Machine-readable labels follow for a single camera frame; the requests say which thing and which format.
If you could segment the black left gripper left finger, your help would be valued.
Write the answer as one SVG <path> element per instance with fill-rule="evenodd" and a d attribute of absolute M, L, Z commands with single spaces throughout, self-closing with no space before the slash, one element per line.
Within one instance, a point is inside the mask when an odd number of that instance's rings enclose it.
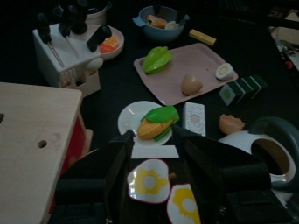
<path fill-rule="evenodd" d="M 116 136 L 61 174 L 52 224 L 112 224 L 105 193 L 131 156 L 133 136 L 132 130 Z"/>

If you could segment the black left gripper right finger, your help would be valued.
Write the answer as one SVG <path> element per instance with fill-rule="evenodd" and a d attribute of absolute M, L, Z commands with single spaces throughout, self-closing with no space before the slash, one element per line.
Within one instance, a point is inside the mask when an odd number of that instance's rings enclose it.
<path fill-rule="evenodd" d="M 172 126 L 201 224 L 291 224 L 267 165 L 239 148 Z"/>

